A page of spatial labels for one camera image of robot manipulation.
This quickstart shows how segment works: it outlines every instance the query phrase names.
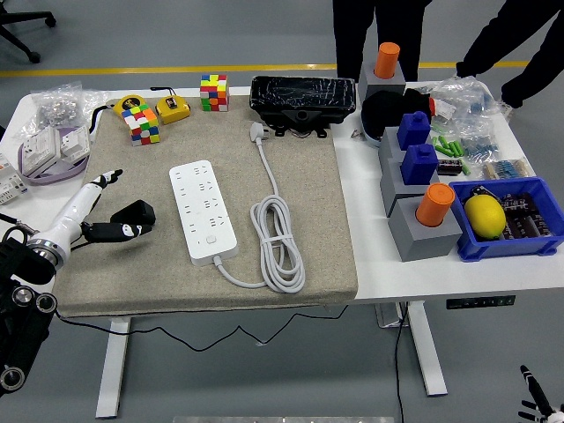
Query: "table leg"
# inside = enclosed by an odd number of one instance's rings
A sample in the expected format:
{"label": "table leg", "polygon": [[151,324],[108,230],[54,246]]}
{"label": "table leg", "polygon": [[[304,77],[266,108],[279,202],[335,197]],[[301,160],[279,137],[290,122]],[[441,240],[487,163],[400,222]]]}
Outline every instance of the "table leg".
{"label": "table leg", "polygon": [[[448,394],[447,386],[442,376],[441,363],[434,347],[433,335],[423,304],[424,301],[409,303],[409,327],[412,330],[427,395],[441,397]],[[376,315],[381,328],[397,328],[402,319],[398,303],[376,304]]]}
{"label": "table leg", "polygon": [[[114,332],[125,333],[130,330],[130,317],[113,318],[110,329]],[[117,417],[120,404],[120,390],[122,388],[123,365],[127,349],[127,335],[109,335],[106,360],[100,383],[96,419],[112,419]]]}

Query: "shoe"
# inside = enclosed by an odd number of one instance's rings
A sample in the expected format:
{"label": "shoe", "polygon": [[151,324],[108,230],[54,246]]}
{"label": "shoe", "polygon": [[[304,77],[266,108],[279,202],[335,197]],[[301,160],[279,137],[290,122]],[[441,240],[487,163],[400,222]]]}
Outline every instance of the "shoe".
{"label": "shoe", "polygon": [[497,105],[500,108],[501,114],[505,118],[505,122],[509,123],[509,121],[511,120],[511,116],[513,115],[513,108],[502,99],[499,99],[497,101]]}

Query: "gray floor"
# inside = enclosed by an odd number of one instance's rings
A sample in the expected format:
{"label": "gray floor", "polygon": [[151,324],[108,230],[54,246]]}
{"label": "gray floor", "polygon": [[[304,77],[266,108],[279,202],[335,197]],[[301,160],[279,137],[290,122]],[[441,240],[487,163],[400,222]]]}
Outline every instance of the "gray floor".
{"label": "gray floor", "polygon": [[[427,10],[422,62],[454,62],[501,0],[435,0]],[[154,3],[7,1],[10,11],[51,10],[57,27],[42,22],[11,26],[42,62],[0,40],[0,71],[126,66],[334,63],[330,0],[280,3],[218,0]],[[506,60],[529,60],[546,28]],[[375,38],[375,29],[370,35]],[[373,55],[372,46],[366,48]],[[420,72],[443,79],[452,69]],[[499,95],[519,69],[494,69],[481,79]],[[285,72],[285,74],[304,72]],[[253,72],[229,74],[248,85]],[[312,72],[331,75],[332,72]],[[0,78],[0,124],[30,91],[80,80],[101,90],[150,85],[196,86],[199,74]],[[564,204],[560,163],[560,75],[528,100],[511,122],[537,173]],[[553,404],[564,401],[562,291],[519,293],[506,308],[448,311],[428,301],[449,394],[428,398],[409,331],[400,344],[400,377],[408,422],[515,422],[529,399],[521,364],[527,365]],[[161,324],[192,345],[210,344],[237,324],[261,338],[275,332],[294,310],[151,316],[136,328]],[[337,315],[340,308],[301,310]],[[106,325],[104,320],[95,321]],[[208,352],[195,353],[160,333],[130,339],[119,420],[171,422],[177,415],[368,415],[399,411],[393,352],[397,332],[379,330],[371,306],[350,307],[337,321],[296,319],[271,344],[256,346],[243,334]],[[106,336],[54,322],[26,386],[0,400],[0,421],[93,421]]]}

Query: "white power strip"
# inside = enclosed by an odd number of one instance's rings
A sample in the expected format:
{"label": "white power strip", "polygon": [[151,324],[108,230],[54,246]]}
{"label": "white power strip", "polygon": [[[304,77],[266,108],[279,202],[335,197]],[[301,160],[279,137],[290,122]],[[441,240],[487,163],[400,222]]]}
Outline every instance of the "white power strip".
{"label": "white power strip", "polygon": [[212,164],[199,160],[168,174],[192,263],[204,266],[215,256],[236,256],[239,246]]}

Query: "white table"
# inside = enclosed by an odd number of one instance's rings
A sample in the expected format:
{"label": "white table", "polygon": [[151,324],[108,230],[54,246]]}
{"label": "white table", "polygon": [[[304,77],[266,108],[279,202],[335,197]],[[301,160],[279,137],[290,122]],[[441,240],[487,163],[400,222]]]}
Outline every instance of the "white table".
{"label": "white table", "polygon": [[[179,89],[178,95],[197,97],[198,89]],[[232,87],[232,95],[248,95],[248,87]],[[121,98],[127,94],[138,93],[151,98],[162,93],[149,90],[116,91],[111,98]],[[15,165],[20,141],[16,135],[34,114],[35,107],[30,95],[24,97],[14,113],[0,152]],[[518,142],[501,115],[493,117],[495,136],[500,147],[502,159],[524,157]],[[447,393],[440,364],[434,350],[423,301],[430,298],[466,298],[489,296],[501,293],[516,293],[533,289],[564,287],[564,280],[556,278],[564,271],[564,251],[560,249],[554,256],[515,256],[489,258],[477,263],[463,263],[456,247],[448,256],[429,258],[403,263],[397,252],[395,242],[385,217],[379,183],[382,177],[378,161],[378,150],[351,135],[360,129],[360,111],[349,115],[340,125],[332,126],[338,166],[345,195],[345,204],[352,236],[352,248],[359,280],[359,291],[353,303],[391,303],[410,302],[410,324],[418,349],[427,392],[429,395]],[[457,179],[442,177],[443,182]],[[4,214],[16,217],[33,228],[44,230],[55,217],[58,210],[70,196],[82,186],[82,178],[59,182],[45,187],[30,187],[29,192],[1,208]],[[8,225],[0,222],[3,233]],[[40,292],[50,292],[52,285],[34,286]],[[113,327],[125,331],[129,320],[115,320]],[[111,391],[110,409],[117,410],[119,383],[121,382],[122,362],[119,357],[125,354],[126,339],[118,346],[110,348],[117,341],[110,336],[102,386],[110,385],[103,392]],[[106,394],[100,393],[100,400]],[[104,411],[98,417],[111,417],[112,412]]]}

